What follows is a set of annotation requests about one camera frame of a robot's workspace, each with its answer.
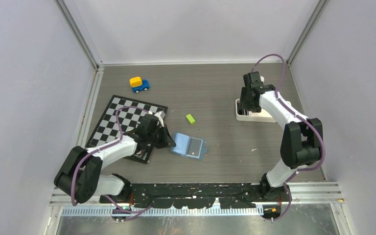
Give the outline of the stack of credit cards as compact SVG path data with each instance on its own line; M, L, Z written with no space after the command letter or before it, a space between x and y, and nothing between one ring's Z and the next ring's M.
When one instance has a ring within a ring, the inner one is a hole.
M239 116L248 116L248 111L244 109L238 109L237 114Z

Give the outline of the white plastic box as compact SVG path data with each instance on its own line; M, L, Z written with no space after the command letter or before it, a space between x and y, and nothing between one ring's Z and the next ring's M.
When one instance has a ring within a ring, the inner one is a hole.
M235 108L235 118L237 121L276 123L275 119L264 109L257 113L248 111L248 116L239 116L237 114L238 109L240 109L239 99L235 100Z

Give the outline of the black credit card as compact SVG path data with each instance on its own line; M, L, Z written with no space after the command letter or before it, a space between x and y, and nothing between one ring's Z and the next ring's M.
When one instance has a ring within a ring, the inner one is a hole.
M203 140L191 137L188 144L187 155L199 158L201 154Z

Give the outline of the blue card holder wallet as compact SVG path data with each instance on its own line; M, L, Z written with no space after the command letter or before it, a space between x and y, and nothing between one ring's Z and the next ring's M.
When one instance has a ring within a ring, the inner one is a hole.
M171 147L171 152L178 156L202 160L204 155L208 152L204 139L176 132L173 140L176 145Z

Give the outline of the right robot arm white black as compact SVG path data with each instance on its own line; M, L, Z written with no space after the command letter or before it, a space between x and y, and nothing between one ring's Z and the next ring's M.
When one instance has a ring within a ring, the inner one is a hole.
M325 158L322 122L298 112L280 95L274 85L265 85L259 72L243 76L239 108L248 112L266 111L282 128L281 159L261 179L260 195L274 200L296 173L310 171Z

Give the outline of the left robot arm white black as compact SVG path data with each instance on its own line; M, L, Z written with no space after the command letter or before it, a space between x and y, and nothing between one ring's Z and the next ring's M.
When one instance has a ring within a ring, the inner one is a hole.
M139 125L121 138L104 145L85 149L73 147L54 178L54 185L70 196L72 204L82 204L93 196L108 196L124 203L132 195L131 183L113 173L101 175L102 169L131 156L143 156L151 148L175 146L163 118L163 111L146 114Z

